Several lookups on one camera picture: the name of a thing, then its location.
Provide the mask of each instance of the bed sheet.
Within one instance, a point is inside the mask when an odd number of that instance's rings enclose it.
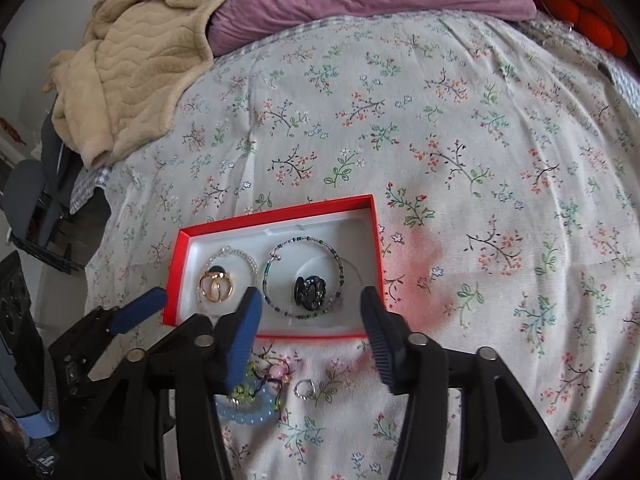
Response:
[[[372,193],[388,307],[447,348],[497,349],[587,479],[640,399],[639,130],[594,60],[497,19],[298,27],[218,60],[174,129],[114,167],[89,306],[164,285],[182,226]],[[168,331],[154,318],[117,339],[96,376]],[[366,341],[254,350],[292,375],[277,420],[223,423],[237,478],[386,478],[404,399],[378,381]],[[302,379],[318,389],[306,402],[292,391]],[[168,471],[178,478],[175,460]]]

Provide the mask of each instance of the metal screw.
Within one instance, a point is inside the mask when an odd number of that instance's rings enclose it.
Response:
[[[482,359],[486,359],[487,361],[495,361],[498,357],[498,354],[490,346],[483,346],[478,350],[478,353]]]
[[[209,335],[209,334],[202,334],[199,335],[195,340],[194,343],[196,343],[196,346],[200,346],[200,347],[207,347],[207,346],[211,346],[213,345],[213,336]]]
[[[127,353],[127,361],[137,363],[142,360],[145,355],[146,352],[142,348],[134,348],[133,350],[129,350],[129,353]]]
[[[411,332],[407,341],[415,346],[425,346],[429,342],[429,338],[422,332]]]

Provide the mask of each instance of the bed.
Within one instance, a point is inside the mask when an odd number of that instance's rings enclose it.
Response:
[[[217,59],[171,132],[103,179],[112,215],[88,307],[164,285],[183,226],[371,193],[387,307],[446,348],[495,348],[586,480],[640,400],[638,85],[558,22],[520,28],[473,12],[342,16]],[[95,375],[169,330],[148,320]],[[404,400],[366,341],[254,351],[318,394],[288,384],[278,420],[224,423],[236,478],[386,478]],[[175,457],[167,472],[179,478]]]

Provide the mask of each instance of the black ring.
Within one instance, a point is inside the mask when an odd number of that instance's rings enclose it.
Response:
[[[293,287],[293,298],[296,305],[309,311],[322,308],[326,296],[326,282],[319,276],[309,276],[306,280],[299,276]]]

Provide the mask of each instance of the beaded bracelet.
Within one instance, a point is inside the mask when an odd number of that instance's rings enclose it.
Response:
[[[207,274],[211,270],[213,263],[217,259],[222,258],[222,256],[227,256],[228,254],[235,254],[236,256],[240,256],[243,260],[245,260],[249,264],[249,267],[251,267],[251,272],[254,276],[253,284],[254,286],[257,286],[258,285],[258,265],[255,263],[255,260],[251,257],[250,254],[247,254],[244,251],[241,251],[240,249],[235,249],[229,246],[223,247],[216,254],[210,257],[209,261],[207,262],[207,265],[205,265],[204,267],[202,275]],[[202,304],[202,298],[205,296],[205,294],[200,285],[198,286],[198,302],[201,304],[201,306],[205,307],[205,305]]]
[[[292,314],[287,310],[282,310],[279,306],[273,304],[273,302],[269,298],[269,295],[267,294],[267,278],[269,276],[269,269],[271,268],[271,264],[276,261],[279,262],[282,259],[282,257],[279,254],[277,254],[277,251],[283,248],[285,245],[290,244],[292,242],[304,242],[304,241],[315,242],[317,244],[320,244],[322,245],[322,247],[324,247],[331,253],[331,256],[334,258],[334,260],[338,262],[338,271],[340,275],[339,277],[340,281],[339,281],[338,291],[326,301],[327,306],[324,309],[316,310],[314,312],[310,312],[309,314]],[[295,319],[310,319],[312,317],[318,317],[322,314],[326,314],[327,312],[329,312],[332,306],[334,305],[334,303],[340,300],[340,298],[342,297],[342,286],[344,285],[344,268],[342,266],[342,260],[340,259],[340,256],[338,256],[338,253],[335,252],[334,248],[332,248],[326,242],[319,240],[318,238],[313,238],[312,236],[294,236],[291,240],[287,240],[286,242],[276,245],[274,250],[271,251],[270,256],[271,258],[269,259],[266,266],[264,267],[264,277],[262,279],[262,293],[264,294],[264,299],[267,302],[267,304],[276,312],[279,312],[287,317],[294,317]]]

